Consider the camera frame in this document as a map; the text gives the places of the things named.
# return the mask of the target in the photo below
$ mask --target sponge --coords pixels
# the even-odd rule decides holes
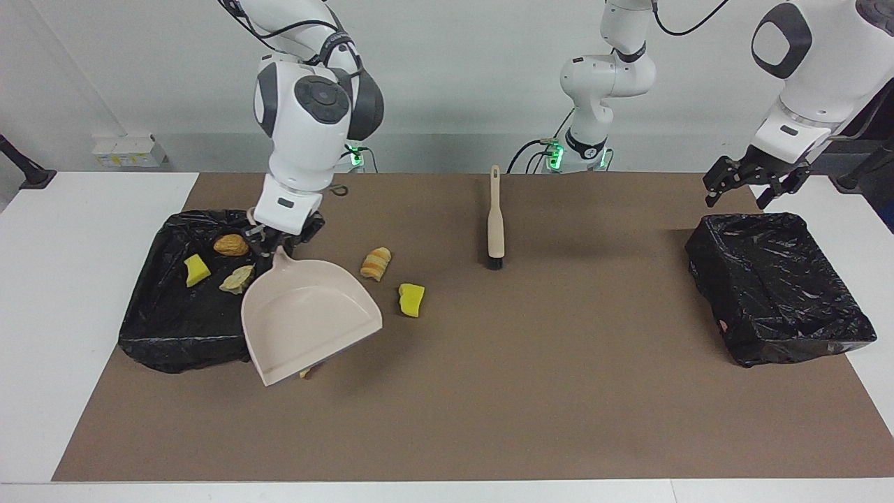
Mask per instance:
[[[397,293],[401,295],[401,311],[411,318],[418,318],[422,296],[426,294],[425,287],[404,283]]]
[[[192,288],[195,285],[211,276],[211,271],[205,262],[197,254],[183,261],[186,264],[186,287]]]

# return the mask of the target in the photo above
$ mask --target white table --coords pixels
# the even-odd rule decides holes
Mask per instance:
[[[0,214],[0,502],[894,500],[894,479],[50,483],[114,349],[148,246],[196,178],[61,173],[44,191],[20,193]],[[862,198],[840,195],[822,178],[770,210],[804,217],[873,321],[879,341],[848,358],[891,429],[894,311],[886,304],[894,299],[894,236]]]

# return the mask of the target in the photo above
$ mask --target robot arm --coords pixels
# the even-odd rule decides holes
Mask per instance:
[[[254,218],[283,233],[273,246],[306,242],[323,224],[317,210],[346,140],[365,140],[382,122],[382,93],[322,0],[220,1],[278,51],[262,58],[255,88],[255,116],[274,151]]]
[[[571,127],[561,139],[563,172],[596,164],[614,118],[606,98],[639,96],[654,85],[655,64],[645,53],[651,23],[651,0],[609,0],[600,30],[612,47],[611,54],[576,57],[562,68],[562,90],[576,108]]]
[[[783,50],[773,52],[773,41]],[[785,80],[744,157],[722,157],[704,177],[712,207],[745,184],[770,187],[765,208],[800,189],[809,153],[845,124],[894,72],[894,0],[792,0],[763,17],[752,40],[761,68]]]

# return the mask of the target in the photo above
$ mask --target black garbage bag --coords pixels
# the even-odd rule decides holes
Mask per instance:
[[[686,251],[723,341],[744,367],[806,362],[876,339],[797,215],[704,217]]]
[[[187,211],[173,215],[158,231],[139,273],[118,337],[121,349],[157,371],[178,373],[209,365],[249,360],[242,332],[242,295],[218,289],[235,269],[255,265],[255,276],[272,261],[255,255],[224,257],[214,251],[222,235],[250,225],[245,211]],[[211,277],[186,287],[183,261],[198,254]]]

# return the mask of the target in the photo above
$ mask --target black button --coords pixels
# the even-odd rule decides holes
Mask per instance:
[[[333,105],[338,97],[335,94],[334,86],[323,84],[322,82],[311,84],[310,93],[320,105]]]
[[[334,108],[321,108],[318,115],[321,119],[330,123],[336,123],[340,119],[338,111]]]
[[[295,84],[295,98],[304,105],[310,105],[314,102],[313,97],[310,95],[310,86],[301,82]]]

